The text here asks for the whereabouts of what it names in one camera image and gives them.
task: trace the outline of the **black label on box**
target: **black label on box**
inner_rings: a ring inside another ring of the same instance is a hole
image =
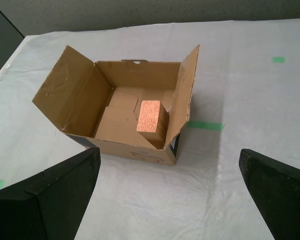
[[[177,149],[179,145],[179,138],[180,138],[180,133],[178,136],[173,139],[173,141],[170,143],[170,149],[172,150],[173,155],[176,157],[177,156]]]
[[[76,141],[78,144],[81,144],[84,147],[87,148],[94,148],[96,147],[96,145],[94,145],[92,142],[90,142],[88,139],[86,139],[83,136],[74,136],[74,135],[69,135],[66,134],[69,138],[71,138],[72,140]]]

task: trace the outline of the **white table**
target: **white table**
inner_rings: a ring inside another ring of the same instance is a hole
[[[198,44],[190,119],[224,130],[184,129],[173,167],[102,155],[76,240],[273,239],[238,161],[249,148],[300,169],[300,19],[26,37],[0,71],[1,184],[84,150],[31,102],[66,45],[93,61],[181,61]]]

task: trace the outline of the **box flap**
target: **box flap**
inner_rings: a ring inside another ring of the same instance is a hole
[[[89,76],[93,65],[91,60],[66,46],[33,98],[32,102],[59,130],[64,127],[77,91]]]
[[[32,102],[60,131],[89,137],[111,89],[91,60],[67,46]]]
[[[96,64],[117,88],[174,90],[180,68],[180,62],[145,60],[98,61]]]
[[[199,45],[182,61],[178,73],[169,127],[165,139],[167,147],[189,121],[192,88],[195,79]]]

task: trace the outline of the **table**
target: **table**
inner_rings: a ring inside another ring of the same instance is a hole
[[[31,102],[66,45],[93,61],[181,61],[200,44],[175,166],[102,155],[76,235],[92,239],[273,239],[241,177],[249,148],[300,169],[300,19],[155,24],[28,36],[0,71],[0,188],[85,148]]]

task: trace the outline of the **cardboard piece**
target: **cardboard piece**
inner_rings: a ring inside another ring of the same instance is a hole
[[[169,115],[160,101],[142,101],[136,131],[155,148],[164,148],[168,125]]]
[[[67,46],[32,101],[61,132],[85,147],[174,165],[180,131],[189,121],[198,51],[199,46],[182,63],[93,63]],[[144,100],[161,101],[170,109],[163,149],[156,149],[137,132]]]

